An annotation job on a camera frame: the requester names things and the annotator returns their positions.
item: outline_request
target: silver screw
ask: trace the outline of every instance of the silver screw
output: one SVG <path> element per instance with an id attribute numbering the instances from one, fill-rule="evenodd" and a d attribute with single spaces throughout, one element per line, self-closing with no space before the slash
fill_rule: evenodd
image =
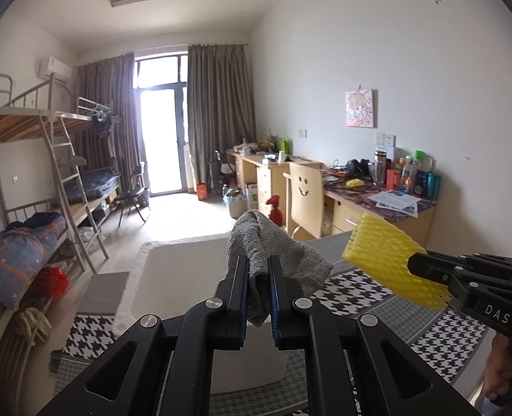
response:
<path id="1" fill-rule="evenodd" d="M 377 325 L 377 318 L 373 314 L 364 314 L 360 318 L 360 322 L 366 327 L 375 327 Z"/>
<path id="2" fill-rule="evenodd" d="M 294 304 L 297 308 L 301 310 L 307 310 L 312 306 L 312 301 L 306 297 L 300 297 L 300 299 L 296 299 Z"/>
<path id="3" fill-rule="evenodd" d="M 223 305 L 223 301 L 219 297 L 212 297 L 206 301 L 206 306 L 212 310 L 221 307 L 221 305 Z"/>
<path id="4" fill-rule="evenodd" d="M 144 328 L 150 328 L 155 326 L 158 323 L 158 317 L 153 314 L 147 314 L 146 316 L 143 316 L 141 319 L 141 325 Z"/>

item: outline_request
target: tile floor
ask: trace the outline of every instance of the tile floor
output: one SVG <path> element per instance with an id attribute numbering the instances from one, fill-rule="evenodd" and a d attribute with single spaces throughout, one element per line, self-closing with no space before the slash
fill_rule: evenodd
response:
<path id="1" fill-rule="evenodd" d="M 193 194 L 175 194 L 150 199 L 150 207 L 152 214 L 146 223 L 142 222 L 134 209 L 129 217 L 125 210 L 119 229 L 119 211 L 108 217 L 103 224 L 103 234 L 106 236 L 104 244 L 110 260 L 104 261 L 96 243 L 96 247 L 92 247 L 96 251 L 91 257 L 99 273 L 129 271 L 145 242 L 225 233 L 235 223 L 218 198 L 199 202 Z M 143 216 L 148 213 L 147 208 L 142 210 Z M 37 414 L 52 397 L 56 374 L 48 370 L 50 351 L 60 349 L 65 343 L 75 311 L 92 276 L 86 267 L 87 271 L 82 274 L 77 266 L 72 269 L 65 297 L 56 300 L 46 314 L 53 325 L 52 334 L 46 344 L 38 344 L 31 349 L 21 388 L 20 416 Z"/>

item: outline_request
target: ceiling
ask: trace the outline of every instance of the ceiling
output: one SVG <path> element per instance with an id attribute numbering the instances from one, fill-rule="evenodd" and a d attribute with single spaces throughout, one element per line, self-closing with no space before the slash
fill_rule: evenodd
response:
<path id="1" fill-rule="evenodd" d="M 155 0 L 111 8 L 109 0 L 17 0 L 35 25 L 82 54 L 123 38 L 159 33 L 249 32 L 278 0 Z"/>

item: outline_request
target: glass door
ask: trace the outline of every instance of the glass door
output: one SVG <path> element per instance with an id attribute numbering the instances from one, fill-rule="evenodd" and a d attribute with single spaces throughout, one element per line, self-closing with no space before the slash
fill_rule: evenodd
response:
<path id="1" fill-rule="evenodd" d="M 187 56 L 169 55 L 135 63 L 133 85 L 141 111 L 150 193 L 184 192 L 187 142 Z"/>

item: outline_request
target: chair back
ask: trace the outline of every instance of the chair back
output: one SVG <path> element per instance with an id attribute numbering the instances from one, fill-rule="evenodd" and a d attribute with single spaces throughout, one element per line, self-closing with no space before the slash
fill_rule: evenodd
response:
<path id="1" fill-rule="evenodd" d="M 321 237 L 324 218 L 324 187 L 318 169 L 289 164 L 291 219 L 315 238 Z"/>
<path id="2" fill-rule="evenodd" d="M 135 189 L 139 183 L 142 183 L 142 175 L 144 174 L 144 161 L 141 161 L 135 166 L 131 173 L 131 179 L 129 181 L 129 190 Z"/>

